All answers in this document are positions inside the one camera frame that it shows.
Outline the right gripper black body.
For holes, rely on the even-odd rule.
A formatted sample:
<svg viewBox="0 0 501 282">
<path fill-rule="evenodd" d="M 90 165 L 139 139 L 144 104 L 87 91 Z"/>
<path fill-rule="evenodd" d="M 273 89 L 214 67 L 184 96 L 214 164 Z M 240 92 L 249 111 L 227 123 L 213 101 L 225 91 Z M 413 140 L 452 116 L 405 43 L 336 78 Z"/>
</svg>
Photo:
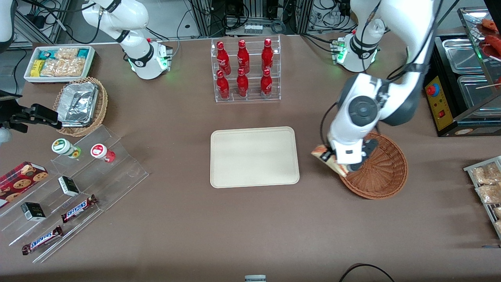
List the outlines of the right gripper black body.
<svg viewBox="0 0 501 282">
<path fill-rule="evenodd" d="M 25 112 L 13 114 L 7 111 L 0 113 L 0 128 L 6 130 L 15 130 L 21 133 L 27 133 L 28 126 L 25 123 L 30 123 L 32 118 Z"/>
</svg>

